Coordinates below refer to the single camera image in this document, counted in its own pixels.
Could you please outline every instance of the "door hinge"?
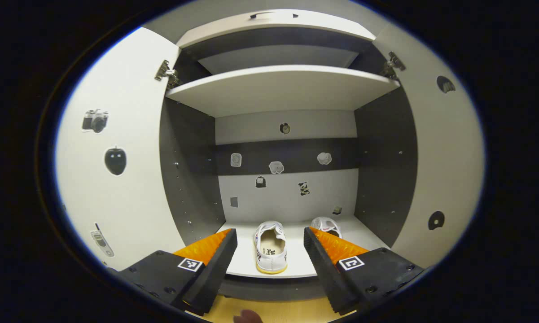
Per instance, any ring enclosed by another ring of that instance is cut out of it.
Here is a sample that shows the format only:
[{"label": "door hinge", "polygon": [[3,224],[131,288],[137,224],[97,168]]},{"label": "door hinge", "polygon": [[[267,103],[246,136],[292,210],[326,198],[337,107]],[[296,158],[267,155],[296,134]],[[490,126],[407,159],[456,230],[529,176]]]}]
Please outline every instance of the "door hinge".
[{"label": "door hinge", "polygon": [[177,75],[178,72],[176,70],[169,69],[169,62],[164,59],[160,68],[156,72],[156,76],[154,76],[154,79],[161,80],[162,78],[167,76],[167,89],[171,90],[175,86],[181,85],[181,81],[177,77]]},{"label": "door hinge", "polygon": [[381,75],[385,76],[390,79],[397,79],[397,74],[395,74],[395,70],[393,67],[398,68],[401,71],[405,70],[405,65],[403,62],[395,55],[393,52],[389,52],[390,60],[386,61],[383,64],[383,70],[381,71]]}]

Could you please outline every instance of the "open cabinet door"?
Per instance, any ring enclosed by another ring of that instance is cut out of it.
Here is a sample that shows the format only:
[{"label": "open cabinet door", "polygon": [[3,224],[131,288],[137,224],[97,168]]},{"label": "open cabinet door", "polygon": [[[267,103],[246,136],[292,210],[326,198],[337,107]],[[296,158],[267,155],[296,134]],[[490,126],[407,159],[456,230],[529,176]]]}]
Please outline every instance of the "open cabinet door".
[{"label": "open cabinet door", "polygon": [[387,60],[394,52],[406,67],[394,70],[417,135],[415,192],[392,250],[431,266],[454,247],[476,210],[485,168],[481,126],[464,86],[429,47],[392,24],[373,45]]},{"label": "open cabinet door", "polygon": [[118,271],[158,249],[184,247],[160,168],[167,78],[154,79],[163,60],[173,66],[179,51],[153,31],[135,30],[85,73],[60,121],[61,202],[89,250]]}]

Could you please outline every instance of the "shelf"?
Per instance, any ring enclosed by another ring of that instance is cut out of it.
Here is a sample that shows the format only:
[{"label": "shelf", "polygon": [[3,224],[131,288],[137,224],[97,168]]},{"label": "shelf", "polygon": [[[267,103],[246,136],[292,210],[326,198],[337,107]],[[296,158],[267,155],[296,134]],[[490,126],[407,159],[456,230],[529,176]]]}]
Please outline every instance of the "shelf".
[{"label": "shelf", "polygon": [[396,80],[347,68],[274,65],[208,76],[165,96],[219,118],[284,110],[353,111],[399,86]]},{"label": "shelf", "polygon": [[195,27],[186,31],[176,45],[183,49],[220,35],[272,27],[321,29],[351,35],[367,41],[375,40],[375,35],[363,26],[341,17],[308,10],[273,9],[238,14]]},{"label": "shelf", "polygon": [[[357,244],[367,250],[380,247],[388,248],[374,233],[354,216],[335,218],[343,234],[343,239]],[[238,276],[255,278],[302,278],[316,276],[313,264],[303,246],[303,229],[311,221],[302,223],[282,223],[287,239],[288,267],[279,274],[264,274],[255,268],[255,246],[253,234],[259,223],[229,223],[226,222],[219,231],[235,228],[238,245],[227,273]]]}]

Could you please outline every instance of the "white sneaker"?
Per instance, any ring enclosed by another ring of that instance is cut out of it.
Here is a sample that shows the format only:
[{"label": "white sneaker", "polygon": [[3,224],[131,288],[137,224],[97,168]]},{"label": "white sneaker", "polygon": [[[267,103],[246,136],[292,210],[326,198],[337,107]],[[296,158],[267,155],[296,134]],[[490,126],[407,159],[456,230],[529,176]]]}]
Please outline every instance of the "white sneaker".
[{"label": "white sneaker", "polygon": [[287,269],[283,225],[277,221],[265,221],[257,227],[253,243],[257,249],[257,270],[265,274],[278,274]]},{"label": "white sneaker", "polygon": [[321,231],[331,233],[332,235],[335,235],[337,237],[341,237],[341,229],[339,229],[339,225],[335,221],[333,221],[332,218],[328,217],[316,217],[311,221],[311,227],[314,227],[315,229],[319,229]]}]

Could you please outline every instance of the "hand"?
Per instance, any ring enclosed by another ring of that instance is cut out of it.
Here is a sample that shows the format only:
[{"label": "hand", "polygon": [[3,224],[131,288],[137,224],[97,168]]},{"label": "hand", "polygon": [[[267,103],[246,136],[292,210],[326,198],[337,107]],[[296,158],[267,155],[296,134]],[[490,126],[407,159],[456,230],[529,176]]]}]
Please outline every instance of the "hand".
[{"label": "hand", "polygon": [[234,323],[263,323],[261,317],[252,310],[242,310],[241,316],[234,316]]}]

